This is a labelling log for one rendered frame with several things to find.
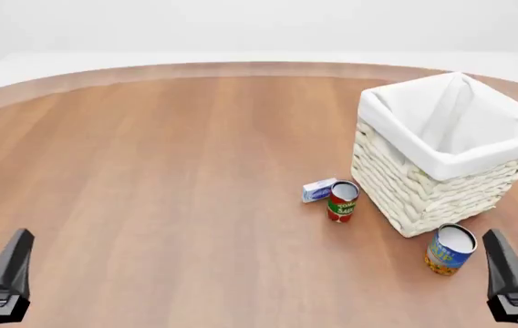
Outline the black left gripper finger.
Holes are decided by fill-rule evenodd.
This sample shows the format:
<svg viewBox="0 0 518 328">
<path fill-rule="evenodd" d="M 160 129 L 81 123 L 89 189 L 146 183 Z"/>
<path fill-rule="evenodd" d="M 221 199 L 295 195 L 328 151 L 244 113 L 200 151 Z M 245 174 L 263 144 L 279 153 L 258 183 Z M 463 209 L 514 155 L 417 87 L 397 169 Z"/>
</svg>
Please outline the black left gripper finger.
<svg viewBox="0 0 518 328">
<path fill-rule="evenodd" d="M 35 236 L 18 229 L 0 253 L 0 292 L 30 297 L 29 267 Z"/>
</svg>

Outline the blue alphabet soup can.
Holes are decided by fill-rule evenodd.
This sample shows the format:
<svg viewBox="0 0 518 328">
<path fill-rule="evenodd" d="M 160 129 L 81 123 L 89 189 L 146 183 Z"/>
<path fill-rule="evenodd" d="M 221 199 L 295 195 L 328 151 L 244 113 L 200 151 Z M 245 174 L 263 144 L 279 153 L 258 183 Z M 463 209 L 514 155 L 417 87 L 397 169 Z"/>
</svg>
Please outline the blue alphabet soup can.
<svg viewBox="0 0 518 328">
<path fill-rule="evenodd" d="M 477 245 L 471 231 L 458 224 L 444 223 L 433 235 L 424 261 L 437 274 L 452 276 L 476 251 Z"/>
</svg>

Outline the white woven basket with liner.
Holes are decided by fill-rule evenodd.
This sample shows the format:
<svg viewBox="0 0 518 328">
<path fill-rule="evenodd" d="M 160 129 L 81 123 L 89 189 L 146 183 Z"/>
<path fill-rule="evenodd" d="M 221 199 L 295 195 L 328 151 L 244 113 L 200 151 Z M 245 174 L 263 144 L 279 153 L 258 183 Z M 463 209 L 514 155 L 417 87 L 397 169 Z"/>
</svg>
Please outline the white woven basket with liner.
<svg viewBox="0 0 518 328">
<path fill-rule="evenodd" d="M 462 73 L 366 89 L 351 174 L 404 237 L 490 210 L 518 180 L 518 102 Z"/>
</svg>

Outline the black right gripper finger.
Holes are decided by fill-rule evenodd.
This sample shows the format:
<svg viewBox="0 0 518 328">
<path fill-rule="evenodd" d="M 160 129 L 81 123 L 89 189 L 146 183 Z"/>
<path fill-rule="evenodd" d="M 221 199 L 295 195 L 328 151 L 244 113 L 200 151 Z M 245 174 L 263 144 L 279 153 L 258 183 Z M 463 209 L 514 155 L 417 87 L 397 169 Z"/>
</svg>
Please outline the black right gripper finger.
<svg viewBox="0 0 518 328">
<path fill-rule="evenodd" d="M 518 294 L 518 256 L 498 229 L 482 236 L 488 263 L 488 292 L 492 300 L 497 295 Z"/>
</svg>

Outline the red tomato sauce can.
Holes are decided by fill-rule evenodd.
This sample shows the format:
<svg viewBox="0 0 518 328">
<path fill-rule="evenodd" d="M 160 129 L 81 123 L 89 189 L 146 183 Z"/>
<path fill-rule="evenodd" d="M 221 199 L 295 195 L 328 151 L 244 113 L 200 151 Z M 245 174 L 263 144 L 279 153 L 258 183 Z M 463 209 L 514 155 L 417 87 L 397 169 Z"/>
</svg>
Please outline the red tomato sauce can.
<svg viewBox="0 0 518 328">
<path fill-rule="evenodd" d="M 359 187 L 354 182 L 345 179 L 335 182 L 328 197 L 327 217 L 336 223 L 349 222 L 359 194 Z"/>
</svg>

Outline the white blue cream cheese box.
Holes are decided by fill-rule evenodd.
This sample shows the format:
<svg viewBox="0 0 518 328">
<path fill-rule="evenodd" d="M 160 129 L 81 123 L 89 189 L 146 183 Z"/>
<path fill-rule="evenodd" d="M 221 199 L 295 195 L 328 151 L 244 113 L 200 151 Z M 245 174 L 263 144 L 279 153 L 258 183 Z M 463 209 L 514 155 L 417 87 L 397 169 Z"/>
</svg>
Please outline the white blue cream cheese box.
<svg viewBox="0 0 518 328">
<path fill-rule="evenodd" d="M 336 182 L 336 178 L 330 178 L 304 185 L 302 202 L 309 203 L 328 198 L 331 193 L 331 188 Z"/>
</svg>

